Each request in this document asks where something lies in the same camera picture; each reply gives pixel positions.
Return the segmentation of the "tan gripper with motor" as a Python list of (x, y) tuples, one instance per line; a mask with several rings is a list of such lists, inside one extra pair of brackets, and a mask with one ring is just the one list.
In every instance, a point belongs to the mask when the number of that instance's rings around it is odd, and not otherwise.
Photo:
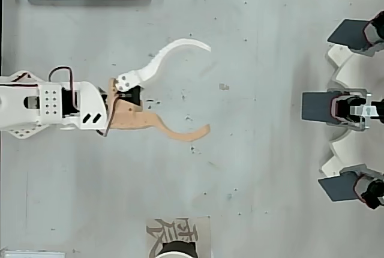
[[(137, 118), (136, 115), (143, 110), (140, 99), (142, 88), (156, 77), (166, 58), (182, 47), (198, 47), (211, 52), (211, 46), (204, 42), (195, 39), (181, 38), (160, 49), (146, 66), (138, 70), (122, 73), (117, 78), (109, 79), (105, 99), (107, 108), (105, 134), (107, 134), (110, 129), (138, 129), (138, 122), (135, 122), (135, 119)], [(169, 138), (183, 142), (199, 140), (211, 131), (210, 125), (206, 124), (194, 132), (177, 133), (168, 128), (163, 120), (153, 112), (142, 112), (142, 117), (146, 126), (155, 127)]]

